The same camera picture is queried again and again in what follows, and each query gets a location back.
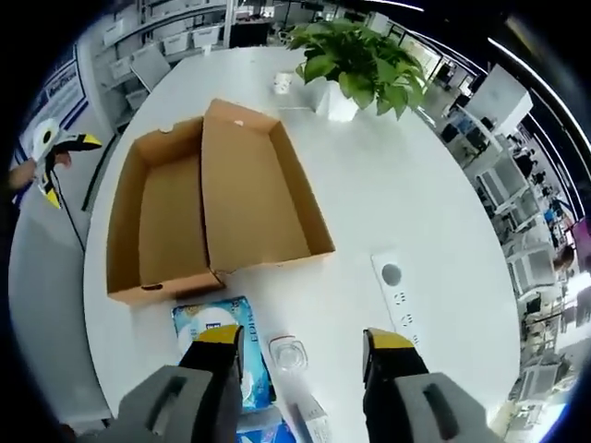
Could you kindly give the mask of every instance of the potted plant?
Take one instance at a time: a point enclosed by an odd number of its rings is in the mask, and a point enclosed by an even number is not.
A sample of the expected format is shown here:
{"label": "potted plant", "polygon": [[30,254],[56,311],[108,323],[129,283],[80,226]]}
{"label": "potted plant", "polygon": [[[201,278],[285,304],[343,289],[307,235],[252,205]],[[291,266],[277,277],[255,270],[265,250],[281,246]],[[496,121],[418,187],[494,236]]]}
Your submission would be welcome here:
{"label": "potted plant", "polygon": [[295,70],[309,83],[328,81],[318,114],[351,121],[359,108],[377,101],[378,115],[393,109],[400,118],[423,97],[420,63],[393,40],[364,25],[344,20],[313,23],[291,31],[289,49],[306,48],[306,62]]}

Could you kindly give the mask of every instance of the electrical socket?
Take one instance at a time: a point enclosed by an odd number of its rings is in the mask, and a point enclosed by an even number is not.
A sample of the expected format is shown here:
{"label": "electrical socket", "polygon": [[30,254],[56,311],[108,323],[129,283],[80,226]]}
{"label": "electrical socket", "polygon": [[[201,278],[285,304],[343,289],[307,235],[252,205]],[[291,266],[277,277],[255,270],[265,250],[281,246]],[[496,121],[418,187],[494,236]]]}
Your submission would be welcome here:
{"label": "electrical socket", "polygon": [[418,346],[421,340],[416,331],[416,314],[412,307],[412,296],[405,287],[398,254],[394,249],[383,251],[372,255],[371,263],[394,330]]}

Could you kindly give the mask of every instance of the small white cup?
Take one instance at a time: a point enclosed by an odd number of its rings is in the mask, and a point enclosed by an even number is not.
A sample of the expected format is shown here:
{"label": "small white cup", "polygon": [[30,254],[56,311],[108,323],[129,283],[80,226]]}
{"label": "small white cup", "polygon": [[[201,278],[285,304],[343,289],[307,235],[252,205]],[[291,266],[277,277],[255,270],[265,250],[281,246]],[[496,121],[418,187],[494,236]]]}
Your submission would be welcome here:
{"label": "small white cup", "polygon": [[280,71],[275,74],[275,82],[273,83],[273,88],[276,94],[288,94],[289,87],[292,84],[292,78],[294,76],[293,72],[290,71]]}

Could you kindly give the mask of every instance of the white flower pot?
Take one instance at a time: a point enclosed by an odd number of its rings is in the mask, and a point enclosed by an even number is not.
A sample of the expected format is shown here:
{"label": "white flower pot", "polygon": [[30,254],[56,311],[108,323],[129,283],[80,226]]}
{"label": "white flower pot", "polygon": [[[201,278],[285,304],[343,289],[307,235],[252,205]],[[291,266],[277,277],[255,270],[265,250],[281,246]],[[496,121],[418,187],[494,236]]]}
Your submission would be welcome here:
{"label": "white flower pot", "polygon": [[343,95],[339,84],[329,81],[316,108],[316,114],[325,116],[333,122],[350,122],[358,110],[357,103]]}

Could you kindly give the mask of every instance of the desk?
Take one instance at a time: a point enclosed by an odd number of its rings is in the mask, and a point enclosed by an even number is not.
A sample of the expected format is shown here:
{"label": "desk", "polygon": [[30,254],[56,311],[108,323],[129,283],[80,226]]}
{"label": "desk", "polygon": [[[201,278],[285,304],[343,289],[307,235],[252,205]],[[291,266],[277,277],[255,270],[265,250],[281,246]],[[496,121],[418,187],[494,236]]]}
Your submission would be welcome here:
{"label": "desk", "polygon": [[303,52],[284,48],[189,57],[156,87],[115,148],[94,204],[84,266],[90,350],[113,414],[130,389],[180,358],[174,302],[130,308],[107,297],[106,238],[117,179],[134,138],[203,114],[216,97],[283,120],[332,234],[336,253],[323,262],[243,269],[228,286],[253,305],[262,343],[277,332],[304,343],[305,381],[331,419],[334,441],[368,440],[362,330],[392,330],[370,253],[392,246],[416,299],[428,367],[495,413],[518,376],[519,323],[501,246],[474,189],[410,111],[400,122],[393,113],[378,118],[366,110],[338,124],[309,110],[313,85],[304,89],[295,79],[289,96],[275,96],[274,74],[302,60]]}

